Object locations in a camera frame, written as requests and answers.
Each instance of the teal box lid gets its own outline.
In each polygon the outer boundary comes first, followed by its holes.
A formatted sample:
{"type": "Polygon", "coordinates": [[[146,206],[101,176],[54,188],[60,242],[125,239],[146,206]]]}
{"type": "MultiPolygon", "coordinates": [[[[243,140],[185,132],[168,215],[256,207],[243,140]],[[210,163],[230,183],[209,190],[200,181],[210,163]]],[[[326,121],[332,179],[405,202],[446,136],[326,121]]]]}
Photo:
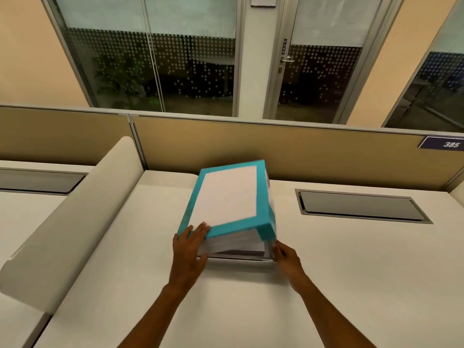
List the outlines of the teal box lid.
{"type": "Polygon", "coordinates": [[[211,225],[206,239],[256,230],[262,241],[276,238],[274,205],[264,160],[200,171],[178,233],[190,224],[211,225]]]}

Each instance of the frosted glass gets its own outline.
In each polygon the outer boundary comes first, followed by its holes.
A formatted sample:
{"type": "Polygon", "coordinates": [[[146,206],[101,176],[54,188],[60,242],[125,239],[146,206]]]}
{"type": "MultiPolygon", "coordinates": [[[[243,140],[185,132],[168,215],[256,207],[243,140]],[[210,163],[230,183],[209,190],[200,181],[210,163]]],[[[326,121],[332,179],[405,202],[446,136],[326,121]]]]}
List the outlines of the frosted glass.
{"type": "MultiPolygon", "coordinates": [[[[69,28],[145,32],[140,0],[57,0],[69,28]]],[[[152,33],[235,38],[237,0],[146,0],[152,33]]]]}
{"type": "Polygon", "coordinates": [[[459,0],[437,37],[431,51],[464,54],[464,0],[459,0]]]}
{"type": "Polygon", "coordinates": [[[299,0],[292,45],[362,47],[381,0],[299,0]]]}

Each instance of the teal border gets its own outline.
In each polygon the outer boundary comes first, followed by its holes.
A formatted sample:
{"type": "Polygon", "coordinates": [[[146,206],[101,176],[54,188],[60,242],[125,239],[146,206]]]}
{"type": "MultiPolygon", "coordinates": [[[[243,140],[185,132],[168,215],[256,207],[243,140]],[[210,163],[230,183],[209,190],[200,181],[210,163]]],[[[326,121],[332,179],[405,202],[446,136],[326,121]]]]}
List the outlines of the teal border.
{"type": "Polygon", "coordinates": [[[210,172],[228,170],[238,167],[256,166],[256,216],[245,218],[227,224],[214,226],[211,228],[206,238],[221,236],[226,233],[239,232],[250,228],[256,228],[259,236],[263,241],[273,240],[276,238],[276,222],[274,212],[269,205],[269,196],[267,190],[266,166],[264,160],[245,162],[235,165],[227,165],[220,167],[204,168],[200,171],[197,182],[195,184],[192,195],[188,202],[184,216],[182,217],[181,224],[177,231],[178,234],[182,233],[185,228],[189,226],[190,216],[195,206],[195,202],[200,192],[201,185],[205,179],[205,175],[210,172]]]}

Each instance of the person's left hand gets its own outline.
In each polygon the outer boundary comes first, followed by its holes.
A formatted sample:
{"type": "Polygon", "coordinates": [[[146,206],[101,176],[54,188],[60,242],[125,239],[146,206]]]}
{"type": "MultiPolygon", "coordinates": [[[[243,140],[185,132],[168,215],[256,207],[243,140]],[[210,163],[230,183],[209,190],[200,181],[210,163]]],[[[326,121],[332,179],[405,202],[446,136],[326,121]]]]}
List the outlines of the person's left hand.
{"type": "Polygon", "coordinates": [[[167,286],[171,290],[179,291],[182,296],[187,295],[190,288],[194,286],[208,260],[206,254],[197,259],[197,253],[211,227],[202,222],[190,234],[193,228],[189,226],[179,236],[177,233],[174,234],[173,238],[174,258],[167,286]]]}

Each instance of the table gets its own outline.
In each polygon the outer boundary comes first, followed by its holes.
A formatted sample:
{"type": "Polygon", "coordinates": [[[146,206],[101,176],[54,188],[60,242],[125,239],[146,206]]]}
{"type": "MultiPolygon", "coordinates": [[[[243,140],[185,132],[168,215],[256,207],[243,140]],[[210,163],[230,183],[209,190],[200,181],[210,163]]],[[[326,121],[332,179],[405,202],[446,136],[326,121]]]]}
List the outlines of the table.
{"type": "MultiPolygon", "coordinates": [[[[116,347],[165,285],[196,176],[146,171],[36,348],[116,347]]],[[[464,343],[464,209],[447,193],[271,181],[277,233],[378,348],[464,343]],[[411,196],[432,225],[301,215],[295,188],[411,196]]],[[[323,347],[274,271],[207,266],[162,347],[323,347]]]]}
{"type": "MultiPolygon", "coordinates": [[[[90,172],[90,166],[0,161],[1,168],[90,172]]],[[[0,192],[0,267],[66,198],[0,192]]],[[[29,347],[48,319],[45,313],[0,293],[0,347],[29,347]]]]}

